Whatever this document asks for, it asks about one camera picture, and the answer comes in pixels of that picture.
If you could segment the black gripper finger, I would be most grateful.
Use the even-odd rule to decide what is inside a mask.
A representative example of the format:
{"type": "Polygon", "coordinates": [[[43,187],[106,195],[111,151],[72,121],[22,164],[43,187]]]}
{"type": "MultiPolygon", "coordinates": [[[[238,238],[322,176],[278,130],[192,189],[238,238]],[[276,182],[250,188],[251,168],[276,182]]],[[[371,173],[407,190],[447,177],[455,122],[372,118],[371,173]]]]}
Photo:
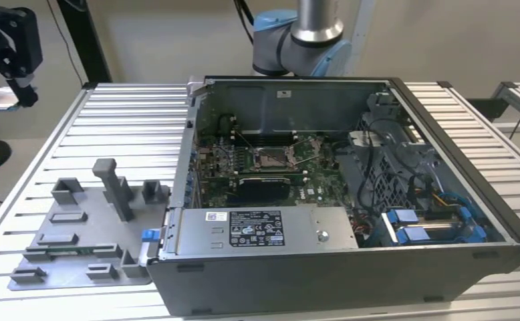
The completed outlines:
{"type": "Polygon", "coordinates": [[[31,85],[32,80],[34,74],[30,74],[22,78],[8,79],[10,87],[22,107],[32,107],[39,100],[39,95],[31,85]]]}

